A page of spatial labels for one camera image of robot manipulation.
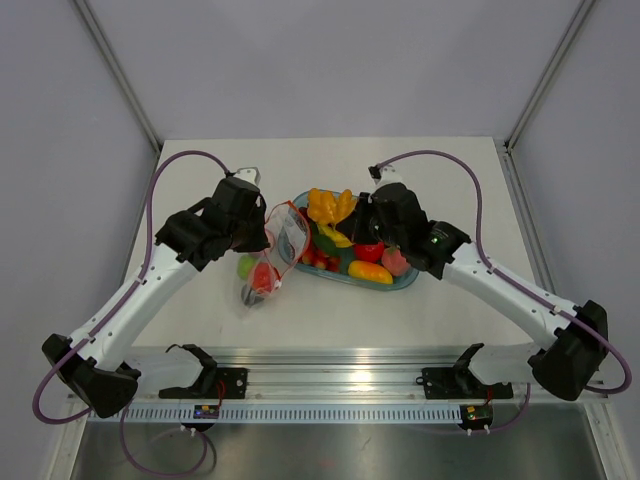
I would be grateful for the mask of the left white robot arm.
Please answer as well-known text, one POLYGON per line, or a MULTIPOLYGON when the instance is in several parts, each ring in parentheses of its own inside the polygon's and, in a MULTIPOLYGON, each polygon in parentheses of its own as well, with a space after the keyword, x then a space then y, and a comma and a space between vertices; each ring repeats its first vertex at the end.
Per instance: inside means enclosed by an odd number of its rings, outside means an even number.
POLYGON ((130 349, 164 304, 207 265, 228 251, 267 247, 258 183, 257 169, 240 169, 222 179, 212 196, 170 216, 139 274, 70 336, 53 334, 44 342, 55 374, 97 416, 111 417, 139 395, 203 398, 214 390, 217 363, 196 346, 138 358, 130 349))

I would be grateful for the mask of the orange yellow pepper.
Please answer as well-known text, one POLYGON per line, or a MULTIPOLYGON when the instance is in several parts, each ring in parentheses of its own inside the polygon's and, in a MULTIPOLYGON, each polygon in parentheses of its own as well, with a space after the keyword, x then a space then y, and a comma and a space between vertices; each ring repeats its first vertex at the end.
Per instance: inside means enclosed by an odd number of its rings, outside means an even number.
POLYGON ((348 275, 352 278, 373 283, 391 285, 392 274, 382 265, 362 260, 354 260, 348 266, 348 275))

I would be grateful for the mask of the dark purple plum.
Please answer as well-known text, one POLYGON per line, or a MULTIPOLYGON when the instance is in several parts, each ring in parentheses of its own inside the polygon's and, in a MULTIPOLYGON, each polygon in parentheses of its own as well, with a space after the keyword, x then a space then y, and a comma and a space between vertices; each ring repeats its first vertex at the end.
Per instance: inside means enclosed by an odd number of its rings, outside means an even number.
POLYGON ((262 294, 260 294, 247 284, 242 286, 240 298, 243 305, 247 308, 257 306, 265 300, 265 297, 262 294))

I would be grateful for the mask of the green round vegetable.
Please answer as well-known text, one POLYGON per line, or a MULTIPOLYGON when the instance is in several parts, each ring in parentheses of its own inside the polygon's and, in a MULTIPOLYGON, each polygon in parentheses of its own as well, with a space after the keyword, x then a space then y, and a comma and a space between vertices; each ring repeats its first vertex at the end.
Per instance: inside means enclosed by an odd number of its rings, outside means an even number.
POLYGON ((237 262, 236 273, 241 280, 247 280, 249 273, 257 263, 257 258, 251 255, 242 255, 237 262))

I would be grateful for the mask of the yellow ginger root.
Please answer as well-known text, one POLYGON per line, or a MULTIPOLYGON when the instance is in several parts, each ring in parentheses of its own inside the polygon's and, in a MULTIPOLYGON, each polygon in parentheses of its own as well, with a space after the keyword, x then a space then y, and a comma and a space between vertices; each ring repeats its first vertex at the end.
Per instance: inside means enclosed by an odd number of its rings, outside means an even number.
POLYGON ((335 196, 331 191, 316 188, 308 192, 307 214, 320 225, 335 225, 349 217, 355 210, 357 198, 347 189, 335 196))

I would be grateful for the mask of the pink peach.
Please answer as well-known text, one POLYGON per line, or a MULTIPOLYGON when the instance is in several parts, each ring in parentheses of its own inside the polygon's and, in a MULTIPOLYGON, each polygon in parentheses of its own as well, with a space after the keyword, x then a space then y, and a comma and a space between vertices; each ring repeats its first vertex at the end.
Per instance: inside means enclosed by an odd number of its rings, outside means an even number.
POLYGON ((384 250, 381 257, 381 264, 393 277, 401 277, 411 269, 408 261, 403 257, 401 252, 394 247, 388 247, 384 250))

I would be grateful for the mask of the clear orange zip top bag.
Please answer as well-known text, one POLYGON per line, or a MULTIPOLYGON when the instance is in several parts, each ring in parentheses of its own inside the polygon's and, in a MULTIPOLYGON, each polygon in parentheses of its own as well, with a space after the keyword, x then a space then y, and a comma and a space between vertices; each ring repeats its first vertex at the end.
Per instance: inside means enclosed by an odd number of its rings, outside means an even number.
POLYGON ((292 201, 282 202, 273 207, 266 217, 265 230, 271 246, 262 252, 242 255, 254 256, 257 263, 266 262, 271 265, 277 275, 275 289, 270 294, 263 295, 265 300, 262 303, 247 308, 241 301, 240 292, 243 285, 250 286, 250 280, 249 277, 247 280, 241 280, 236 273, 237 280, 234 286, 238 290, 239 305, 245 311, 262 309, 268 301, 279 295, 285 276, 298 264, 311 242, 309 222, 292 201))

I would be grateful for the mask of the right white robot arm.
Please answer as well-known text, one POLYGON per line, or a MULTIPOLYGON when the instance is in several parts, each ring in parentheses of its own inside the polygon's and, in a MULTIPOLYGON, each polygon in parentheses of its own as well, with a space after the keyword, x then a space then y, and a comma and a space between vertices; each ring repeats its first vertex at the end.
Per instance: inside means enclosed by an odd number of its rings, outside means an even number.
POLYGON ((576 305, 490 265, 465 232, 429 219, 402 183, 361 194, 337 229, 355 243, 397 248, 414 269, 467 291, 511 320, 534 343, 527 360, 532 378, 562 400, 576 400, 608 354, 601 305, 576 305))

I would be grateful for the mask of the orange red tomato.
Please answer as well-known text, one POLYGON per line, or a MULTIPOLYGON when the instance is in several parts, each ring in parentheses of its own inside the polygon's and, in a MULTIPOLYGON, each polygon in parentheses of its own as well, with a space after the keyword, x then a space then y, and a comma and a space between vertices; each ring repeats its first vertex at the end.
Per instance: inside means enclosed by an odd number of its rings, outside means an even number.
POLYGON ((251 288, 261 295, 268 295, 275 289, 277 275, 269 263, 259 262, 249 275, 251 288))

